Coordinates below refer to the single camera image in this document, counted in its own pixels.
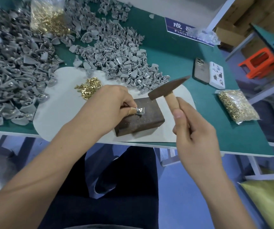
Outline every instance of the purple sign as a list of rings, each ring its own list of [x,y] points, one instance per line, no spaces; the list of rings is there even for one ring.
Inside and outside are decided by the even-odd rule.
[[[185,37],[185,38],[192,39],[192,40],[197,41],[197,42],[204,43],[208,46],[214,47],[213,44],[204,42],[203,40],[201,40],[199,38],[196,38],[196,37],[193,37],[193,36],[190,36],[190,35],[187,34],[187,31],[189,29],[195,28],[194,26],[189,26],[185,23],[180,23],[178,21],[175,21],[175,20],[172,20],[172,19],[169,19],[169,18],[164,18],[164,19],[166,21],[166,27],[167,27],[168,32],[170,32],[172,34],[177,34],[177,35]]]

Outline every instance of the person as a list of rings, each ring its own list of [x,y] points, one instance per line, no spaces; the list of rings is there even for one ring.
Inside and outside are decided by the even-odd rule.
[[[178,155],[204,196],[215,228],[255,229],[223,169],[214,127],[177,99],[180,108],[172,114]],[[96,185],[98,191],[116,187],[99,199],[88,196],[85,151],[127,116],[130,107],[137,106],[126,87],[99,89],[47,148],[0,190],[0,229],[158,228],[153,148],[128,148]]]

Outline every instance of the pile of gray plastic parts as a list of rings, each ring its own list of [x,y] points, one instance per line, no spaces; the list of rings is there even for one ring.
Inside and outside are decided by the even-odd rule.
[[[30,1],[22,0],[16,10],[0,10],[0,125],[3,119],[19,125],[33,120],[36,103],[49,98],[44,92],[46,86],[57,83],[54,72],[64,61],[55,54],[54,45],[60,43],[77,54],[73,65],[83,66],[88,77],[99,68],[107,79],[120,79],[141,94],[170,78],[158,72],[157,64],[147,64],[146,50],[139,49],[144,36],[119,24],[119,20],[127,20],[130,4],[122,5],[115,0],[66,0],[66,19],[72,19],[68,27],[75,36],[57,37],[30,31]],[[111,12],[115,20],[97,18],[87,5],[90,1],[100,2],[98,12]],[[82,47],[73,44],[76,39],[97,42],[93,47]]]

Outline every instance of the hand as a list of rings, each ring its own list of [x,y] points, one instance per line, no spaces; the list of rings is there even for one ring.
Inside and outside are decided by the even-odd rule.
[[[130,107],[136,108],[137,104],[126,87],[104,85],[87,100],[72,122],[100,139],[128,115]]]
[[[215,128],[182,98],[177,100],[180,109],[173,111],[173,132],[177,135],[178,156],[194,181],[204,176],[210,178],[215,171],[223,171]]]

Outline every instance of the person's left hand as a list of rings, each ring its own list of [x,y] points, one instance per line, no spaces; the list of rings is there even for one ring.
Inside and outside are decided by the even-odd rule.
[[[126,87],[104,85],[87,100],[70,124],[91,131],[99,139],[128,115],[130,107],[136,108],[137,104]]]

